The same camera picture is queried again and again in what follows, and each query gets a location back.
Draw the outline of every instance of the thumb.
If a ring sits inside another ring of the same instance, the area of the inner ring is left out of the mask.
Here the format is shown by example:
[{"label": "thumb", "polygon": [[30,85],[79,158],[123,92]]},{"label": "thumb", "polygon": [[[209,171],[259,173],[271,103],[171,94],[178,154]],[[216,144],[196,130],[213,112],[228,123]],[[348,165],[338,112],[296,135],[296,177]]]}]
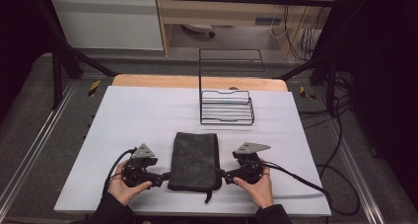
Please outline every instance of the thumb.
[{"label": "thumb", "polygon": [[248,190],[249,184],[246,181],[238,177],[234,177],[233,180],[235,184],[237,184],[237,186],[242,187],[245,190]]},{"label": "thumb", "polygon": [[142,183],[141,185],[137,186],[137,187],[133,187],[134,191],[136,194],[142,192],[143,190],[147,189],[148,187],[150,187],[153,183],[152,182],[145,182]]}]

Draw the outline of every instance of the sleeve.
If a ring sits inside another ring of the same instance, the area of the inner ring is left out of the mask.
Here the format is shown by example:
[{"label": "sleeve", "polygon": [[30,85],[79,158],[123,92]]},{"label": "sleeve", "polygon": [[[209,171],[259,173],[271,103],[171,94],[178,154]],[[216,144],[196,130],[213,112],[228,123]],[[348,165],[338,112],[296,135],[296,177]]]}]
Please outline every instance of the sleeve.
[{"label": "sleeve", "polygon": [[114,224],[128,223],[132,217],[132,210],[121,204],[109,192],[104,193],[96,212],[87,221],[76,221],[71,224]]},{"label": "sleeve", "polygon": [[258,208],[255,213],[258,224],[291,224],[285,209],[280,204],[275,204],[264,209]]}]

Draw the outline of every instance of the white panel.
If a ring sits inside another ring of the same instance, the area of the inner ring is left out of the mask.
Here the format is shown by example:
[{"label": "white panel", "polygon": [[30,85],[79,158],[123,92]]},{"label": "white panel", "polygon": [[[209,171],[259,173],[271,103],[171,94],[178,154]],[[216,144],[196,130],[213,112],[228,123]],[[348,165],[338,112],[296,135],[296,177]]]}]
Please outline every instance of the white panel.
[{"label": "white panel", "polygon": [[155,0],[52,0],[68,42],[81,48],[163,50]]},{"label": "white panel", "polygon": [[[258,155],[265,161],[320,186],[307,138],[292,93],[251,91],[255,122],[252,126],[201,125],[197,89],[109,87],[55,205],[56,211],[93,212],[101,199],[106,174],[123,151],[146,143],[159,159],[151,173],[170,170],[175,134],[217,133],[221,168],[239,167],[232,152],[244,142],[270,145]],[[278,171],[271,172],[274,199],[288,214],[330,215],[326,198]],[[253,215],[256,206],[240,187],[223,183],[208,204],[205,193],[171,191],[167,182],[135,197],[136,214]]]}]

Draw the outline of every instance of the gray triangular bracket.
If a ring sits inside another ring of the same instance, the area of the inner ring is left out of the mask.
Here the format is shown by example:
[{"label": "gray triangular bracket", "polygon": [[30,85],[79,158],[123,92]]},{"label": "gray triangular bracket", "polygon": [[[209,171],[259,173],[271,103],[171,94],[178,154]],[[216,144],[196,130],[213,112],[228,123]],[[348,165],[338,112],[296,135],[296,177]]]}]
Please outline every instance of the gray triangular bracket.
[{"label": "gray triangular bracket", "polygon": [[131,158],[149,158],[154,157],[155,154],[145,145],[145,143],[141,144],[139,148],[136,149],[136,151],[132,154]]},{"label": "gray triangular bracket", "polygon": [[237,150],[237,154],[251,154],[251,153],[256,153],[262,150],[266,150],[269,149],[270,146],[268,145],[263,145],[263,144],[258,144],[258,143],[250,143],[250,142],[245,142],[238,150]]}]

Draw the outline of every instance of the floor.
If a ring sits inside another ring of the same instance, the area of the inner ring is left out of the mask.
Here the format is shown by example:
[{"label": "floor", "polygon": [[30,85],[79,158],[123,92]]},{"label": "floor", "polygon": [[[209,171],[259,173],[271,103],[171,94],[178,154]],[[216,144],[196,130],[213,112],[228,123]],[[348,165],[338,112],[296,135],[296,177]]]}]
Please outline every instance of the floor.
[{"label": "floor", "polygon": [[[282,59],[268,28],[215,27],[214,30],[216,36],[210,38],[176,26],[172,50],[167,57],[160,52],[144,51],[106,51],[104,54],[104,51],[97,50],[89,53],[98,62],[115,71],[140,74],[196,75],[199,48],[207,47],[260,49],[266,69],[254,76],[262,78],[279,76],[302,63],[294,58]],[[50,109],[53,97],[50,66],[48,56],[34,64],[21,94],[0,124],[0,190],[4,190],[0,196],[2,223],[68,223],[84,218],[80,215],[56,213],[53,206],[112,78],[83,65],[85,74],[81,80],[65,80],[67,89],[72,89],[72,93],[65,101],[65,109],[57,114]],[[308,70],[287,82],[300,112],[322,110],[323,107],[325,87],[312,87],[308,81],[310,73]],[[87,97],[93,82],[98,79],[101,84],[95,95]],[[301,96],[301,86],[305,87],[308,97]],[[336,96],[342,97],[345,94],[345,89],[337,89]],[[48,117],[55,115],[59,118],[51,125],[51,130],[46,131],[45,137],[38,137]],[[339,126],[336,119],[327,120],[326,116],[316,116],[305,118],[302,123],[306,127],[315,163],[324,163],[337,143]],[[355,109],[341,116],[341,127],[344,146],[330,165],[356,184],[358,181],[352,175],[353,168],[350,168],[352,164],[347,163],[350,160],[347,157],[351,156],[357,166],[354,170],[359,171],[368,192],[360,192],[362,208],[356,214],[346,216],[333,211],[329,222],[418,223],[417,211],[387,162],[372,156],[372,148]],[[40,146],[33,146],[34,141]],[[348,212],[355,209],[353,190],[335,173],[327,171],[322,183],[331,192],[335,209]],[[375,210],[369,209],[370,203],[376,205]],[[371,217],[368,216],[370,213],[378,215]],[[325,219],[294,218],[294,222],[324,223]]]}]

